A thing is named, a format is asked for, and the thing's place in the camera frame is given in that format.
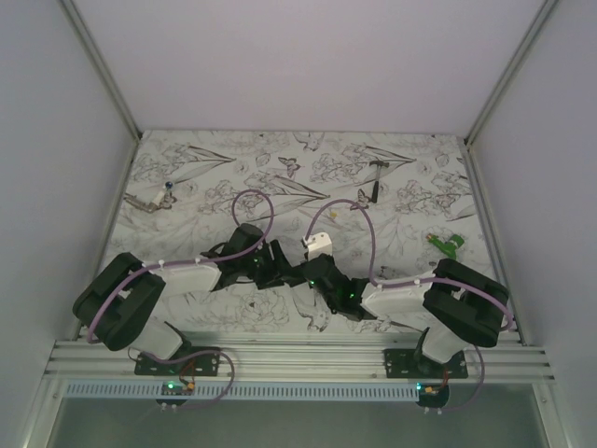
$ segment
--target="hammer head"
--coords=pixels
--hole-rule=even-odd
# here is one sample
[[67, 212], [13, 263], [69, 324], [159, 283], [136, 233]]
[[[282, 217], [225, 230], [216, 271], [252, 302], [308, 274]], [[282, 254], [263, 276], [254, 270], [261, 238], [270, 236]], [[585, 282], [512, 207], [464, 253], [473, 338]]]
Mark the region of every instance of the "hammer head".
[[387, 161], [370, 161], [369, 166], [371, 165], [379, 166], [381, 168], [387, 168], [388, 166], [390, 166], [390, 163]]

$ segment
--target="floral tablecloth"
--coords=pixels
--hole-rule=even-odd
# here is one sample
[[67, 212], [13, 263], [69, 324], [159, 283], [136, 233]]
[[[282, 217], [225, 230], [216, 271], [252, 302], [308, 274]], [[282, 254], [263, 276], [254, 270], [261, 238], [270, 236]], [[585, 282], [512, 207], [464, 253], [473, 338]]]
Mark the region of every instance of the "floral tablecloth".
[[[382, 170], [378, 203], [370, 202], [374, 160], [389, 163]], [[132, 205], [135, 198], [151, 201], [167, 181], [174, 183], [173, 195], [159, 210], [149, 214]], [[373, 220], [379, 277], [433, 269], [444, 256], [426, 241], [429, 233], [463, 236], [459, 261], [493, 275], [456, 138], [392, 133], [149, 131], [132, 167], [105, 264], [124, 251], [144, 261], [188, 259], [227, 241], [235, 228], [231, 202], [243, 189], [270, 195], [275, 219], [269, 240], [280, 240], [292, 264], [303, 259], [300, 238], [317, 210], [348, 198], [366, 207]], [[264, 229], [269, 211], [262, 198], [244, 196], [237, 214]], [[358, 210], [333, 206], [314, 230], [330, 234], [344, 273], [367, 276], [371, 242]], [[190, 293], [161, 299], [154, 316], [183, 331], [399, 330], [389, 322], [354, 323], [332, 315], [306, 285]]]

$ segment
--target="hammer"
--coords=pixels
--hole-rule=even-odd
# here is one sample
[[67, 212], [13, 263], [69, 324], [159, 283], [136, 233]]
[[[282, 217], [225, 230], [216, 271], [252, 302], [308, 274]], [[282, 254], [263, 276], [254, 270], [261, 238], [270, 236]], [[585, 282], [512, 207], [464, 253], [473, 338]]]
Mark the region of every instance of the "hammer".
[[382, 173], [382, 168], [387, 168], [390, 166], [390, 163], [387, 161], [370, 161], [369, 166], [375, 165], [377, 167], [377, 171], [375, 173], [375, 184], [373, 184], [373, 194], [371, 195], [371, 201], [373, 203], [377, 203], [377, 195], [380, 192], [380, 174]]

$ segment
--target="green tool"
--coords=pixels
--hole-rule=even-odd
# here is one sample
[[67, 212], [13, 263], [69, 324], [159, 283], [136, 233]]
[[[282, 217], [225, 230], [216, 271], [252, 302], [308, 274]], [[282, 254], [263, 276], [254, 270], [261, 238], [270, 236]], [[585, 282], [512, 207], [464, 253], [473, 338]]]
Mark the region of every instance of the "green tool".
[[456, 234], [452, 235], [450, 239], [444, 243], [437, 235], [429, 233], [427, 235], [427, 241], [437, 247], [442, 253], [446, 254], [451, 259], [456, 259], [456, 250], [465, 243], [465, 239]]

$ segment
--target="white wall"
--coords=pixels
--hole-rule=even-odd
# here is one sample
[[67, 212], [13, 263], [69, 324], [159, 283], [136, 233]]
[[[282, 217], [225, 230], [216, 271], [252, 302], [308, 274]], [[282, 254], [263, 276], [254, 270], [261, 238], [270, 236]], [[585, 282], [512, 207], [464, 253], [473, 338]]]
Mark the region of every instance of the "white wall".
[[77, 0], [142, 128], [466, 136], [541, 0]]
[[92, 263], [132, 140], [57, 2], [0, 15], [0, 446], [17, 446]]
[[597, 3], [562, 1], [475, 154], [512, 289], [597, 445]]

